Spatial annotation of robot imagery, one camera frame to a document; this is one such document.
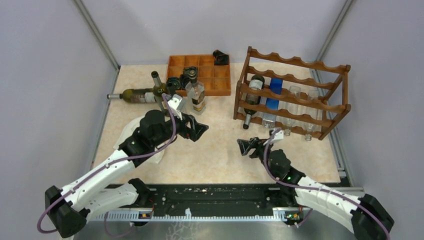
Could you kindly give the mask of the blue square glass bottle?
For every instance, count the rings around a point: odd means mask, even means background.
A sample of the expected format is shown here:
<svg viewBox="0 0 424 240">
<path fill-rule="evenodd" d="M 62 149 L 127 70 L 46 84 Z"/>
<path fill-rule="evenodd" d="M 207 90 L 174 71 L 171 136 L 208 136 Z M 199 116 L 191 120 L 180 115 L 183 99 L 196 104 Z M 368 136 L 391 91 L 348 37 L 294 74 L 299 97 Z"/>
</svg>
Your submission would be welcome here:
<svg viewBox="0 0 424 240">
<path fill-rule="evenodd" d="M 277 95 L 282 93 L 283 80 L 279 78 L 272 78 L 270 80 L 269 89 Z M 280 101 L 273 98 L 267 98 L 265 106 L 269 110 L 278 110 Z M 277 116 L 268 112 L 264 112 L 262 115 L 262 125 L 265 128 L 272 129 L 275 127 Z"/>
</svg>

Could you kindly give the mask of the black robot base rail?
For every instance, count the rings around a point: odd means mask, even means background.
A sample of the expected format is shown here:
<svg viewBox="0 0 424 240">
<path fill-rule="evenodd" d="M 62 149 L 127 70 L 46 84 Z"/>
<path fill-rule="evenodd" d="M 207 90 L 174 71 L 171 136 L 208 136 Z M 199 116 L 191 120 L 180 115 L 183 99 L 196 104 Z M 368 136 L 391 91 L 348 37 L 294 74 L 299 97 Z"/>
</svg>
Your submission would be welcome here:
<svg viewBox="0 0 424 240">
<path fill-rule="evenodd" d="M 276 183 L 253 184 L 149 184 L 149 193 L 125 208 L 146 208 L 155 217 L 242 219 L 270 217 L 285 209 L 282 219 L 300 222 L 311 214 L 295 201 L 295 190 Z"/>
</svg>

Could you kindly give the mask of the small clear labelled bottle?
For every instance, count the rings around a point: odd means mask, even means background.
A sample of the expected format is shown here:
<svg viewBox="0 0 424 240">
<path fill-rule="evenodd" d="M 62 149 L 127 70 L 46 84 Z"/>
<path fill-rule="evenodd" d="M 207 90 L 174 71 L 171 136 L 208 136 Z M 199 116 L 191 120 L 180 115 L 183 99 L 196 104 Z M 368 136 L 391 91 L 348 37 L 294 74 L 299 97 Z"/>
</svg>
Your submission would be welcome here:
<svg viewBox="0 0 424 240">
<path fill-rule="evenodd" d="M 185 87 L 191 110 L 194 114 L 201 115 L 206 109 L 205 86 L 197 78 L 190 79 Z"/>
</svg>

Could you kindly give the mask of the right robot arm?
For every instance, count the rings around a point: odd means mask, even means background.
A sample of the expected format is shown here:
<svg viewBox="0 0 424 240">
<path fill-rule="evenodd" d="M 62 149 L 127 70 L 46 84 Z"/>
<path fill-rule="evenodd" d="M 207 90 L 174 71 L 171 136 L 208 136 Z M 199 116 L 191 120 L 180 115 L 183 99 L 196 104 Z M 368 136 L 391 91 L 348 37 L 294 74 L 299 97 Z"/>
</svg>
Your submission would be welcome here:
<svg viewBox="0 0 424 240">
<path fill-rule="evenodd" d="M 309 207 L 338 222 L 357 240 L 389 240 L 394 219 L 376 197 L 350 195 L 319 183 L 291 165 L 283 150 L 273 150 L 271 139 L 237 139 L 240 153 L 259 159 L 265 171 L 283 189 L 287 206 Z"/>
</svg>

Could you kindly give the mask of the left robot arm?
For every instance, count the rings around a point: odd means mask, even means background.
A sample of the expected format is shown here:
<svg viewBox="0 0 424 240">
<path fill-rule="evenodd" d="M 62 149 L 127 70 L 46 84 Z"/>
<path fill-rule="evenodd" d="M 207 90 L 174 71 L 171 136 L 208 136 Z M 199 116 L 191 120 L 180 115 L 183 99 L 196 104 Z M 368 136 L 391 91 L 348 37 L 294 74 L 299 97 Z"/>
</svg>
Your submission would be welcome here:
<svg viewBox="0 0 424 240">
<path fill-rule="evenodd" d="M 44 217 L 48 217 L 54 230 L 68 238 L 99 215 L 134 204 L 146 206 L 150 190 L 139 178 L 117 188 L 108 185 L 164 150 L 177 135 L 196 142 L 208 129 L 208 125 L 197 122 L 192 115 L 171 114 L 170 120 L 165 120 L 160 110 L 148 111 L 134 132 L 102 164 L 61 188 L 53 185 L 45 191 L 45 210 L 38 219 L 37 230 L 48 233 L 41 227 Z"/>
</svg>

